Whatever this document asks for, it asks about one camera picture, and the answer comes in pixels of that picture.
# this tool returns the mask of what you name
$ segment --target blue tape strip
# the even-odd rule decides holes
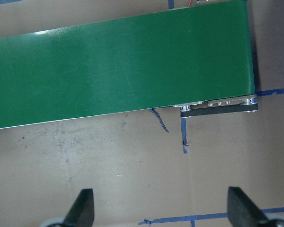
[[[183,141],[183,153],[187,154],[185,146],[189,145],[187,144],[187,139],[186,139],[186,118],[181,118],[181,131],[182,131],[182,141]]]
[[[21,0],[0,0],[0,4],[15,2],[15,1],[21,1]]]
[[[162,126],[162,128],[166,131],[166,132],[169,132],[165,126],[165,124],[163,123],[163,120],[162,118],[160,117],[160,115],[157,113],[157,111],[155,111],[155,109],[149,109],[149,111],[151,111],[154,115],[156,115],[156,117],[159,119],[160,121],[160,124]]]
[[[263,209],[264,213],[284,213],[284,207],[279,208],[270,208],[270,209]],[[205,219],[215,219],[215,218],[227,218],[227,213],[216,213],[216,214],[203,214],[203,215],[191,215],[191,216],[182,216],[182,217],[172,217],[172,218],[161,218],[155,219],[153,221],[148,221],[138,223],[138,225],[145,225],[148,223],[167,223],[167,222],[179,222],[179,221],[190,221],[192,227],[195,226],[196,220],[205,220]]]
[[[175,7],[174,0],[169,0],[169,9],[173,9]]]
[[[256,94],[257,94],[257,96],[271,96],[273,94],[281,95],[281,94],[284,94],[284,88],[266,90],[266,91],[258,91],[258,92],[256,92]]]

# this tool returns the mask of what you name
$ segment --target green board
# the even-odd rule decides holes
[[[245,0],[0,39],[0,128],[254,92]]]

